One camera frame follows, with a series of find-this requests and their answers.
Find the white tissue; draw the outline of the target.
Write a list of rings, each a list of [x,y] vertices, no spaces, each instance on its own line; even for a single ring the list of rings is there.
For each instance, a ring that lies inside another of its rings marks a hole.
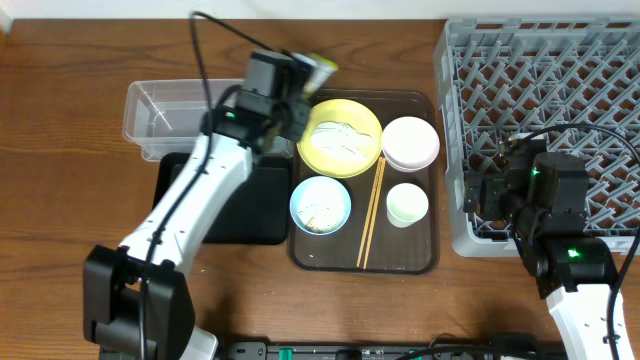
[[[311,144],[326,157],[358,162],[367,159],[365,150],[372,137],[358,132],[347,123],[320,123],[311,133]]]

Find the yellow green snack wrapper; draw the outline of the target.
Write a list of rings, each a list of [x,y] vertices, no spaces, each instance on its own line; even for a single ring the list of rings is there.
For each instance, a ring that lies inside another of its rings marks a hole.
[[[337,64],[318,54],[294,53],[293,57],[310,70],[303,87],[303,97],[309,99],[339,69]]]

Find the pale green cup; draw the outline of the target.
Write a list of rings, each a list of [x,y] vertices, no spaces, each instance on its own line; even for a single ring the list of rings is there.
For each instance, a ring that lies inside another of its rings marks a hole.
[[[393,226],[406,228],[428,213],[428,196],[415,184],[401,183],[387,193],[386,209],[387,218]]]

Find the pink bowl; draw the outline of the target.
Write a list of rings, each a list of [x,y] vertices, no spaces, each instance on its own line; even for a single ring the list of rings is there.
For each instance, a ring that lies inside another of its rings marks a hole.
[[[404,116],[391,121],[382,133],[382,152],[387,163],[401,172],[416,172],[435,162],[440,139],[426,120]]]

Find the light blue bowl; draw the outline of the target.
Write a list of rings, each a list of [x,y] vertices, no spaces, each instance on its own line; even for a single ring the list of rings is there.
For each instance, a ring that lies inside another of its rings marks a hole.
[[[351,215],[347,188],[326,176],[310,177],[298,184],[289,200],[295,225],[310,235],[324,236],[343,227]]]

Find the rice food scraps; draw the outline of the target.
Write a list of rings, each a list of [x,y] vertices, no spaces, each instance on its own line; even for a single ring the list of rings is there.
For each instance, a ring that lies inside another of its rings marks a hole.
[[[305,193],[295,215],[303,228],[311,233],[325,234],[339,228],[345,217],[343,201],[335,193]]]

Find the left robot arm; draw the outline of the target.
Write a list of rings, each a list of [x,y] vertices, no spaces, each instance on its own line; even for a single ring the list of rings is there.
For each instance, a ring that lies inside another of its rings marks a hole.
[[[276,137],[297,142],[318,89],[319,59],[256,50],[242,83],[208,101],[189,159],[147,218],[83,268],[83,335],[134,359],[212,359],[186,277],[209,229]]]

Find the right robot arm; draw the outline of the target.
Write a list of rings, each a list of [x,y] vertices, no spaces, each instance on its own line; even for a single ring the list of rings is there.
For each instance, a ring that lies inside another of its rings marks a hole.
[[[510,225],[570,359],[631,359],[617,269],[604,240],[586,233],[589,175],[558,152],[513,153],[501,174],[466,179],[464,210]]]

